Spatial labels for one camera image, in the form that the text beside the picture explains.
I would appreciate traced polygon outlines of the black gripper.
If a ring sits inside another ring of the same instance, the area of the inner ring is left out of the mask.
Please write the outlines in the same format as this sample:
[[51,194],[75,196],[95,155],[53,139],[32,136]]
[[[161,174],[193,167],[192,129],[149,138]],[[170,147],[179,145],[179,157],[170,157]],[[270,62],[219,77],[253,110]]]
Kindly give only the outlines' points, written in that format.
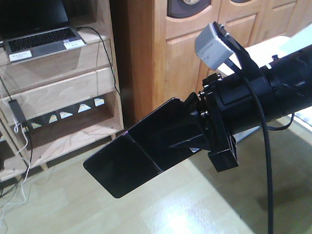
[[232,74],[223,78],[211,74],[203,82],[200,94],[201,115],[210,131],[210,143],[201,118],[197,115],[199,98],[195,92],[183,102],[184,113],[188,114],[165,130],[165,139],[171,148],[199,148],[210,150],[208,156],[217,172],[238,166],[236,140],[234,135],[256,126],[267,130],[264,107],[245,77]]

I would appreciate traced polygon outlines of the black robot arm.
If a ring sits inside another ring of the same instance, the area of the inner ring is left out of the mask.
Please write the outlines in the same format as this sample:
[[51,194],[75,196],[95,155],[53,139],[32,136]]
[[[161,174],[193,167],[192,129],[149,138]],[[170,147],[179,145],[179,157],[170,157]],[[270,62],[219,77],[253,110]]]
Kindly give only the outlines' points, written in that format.
[[226,64],[233,73],[212,74],[203,81],[203,91],[189,95],[191,131],[185,147],[205,149],[219,172],[238,166],[235,134],[294,114],[312,104],[312,48],[307,46],[267,66],[258,67],[245,50],[239,65]]

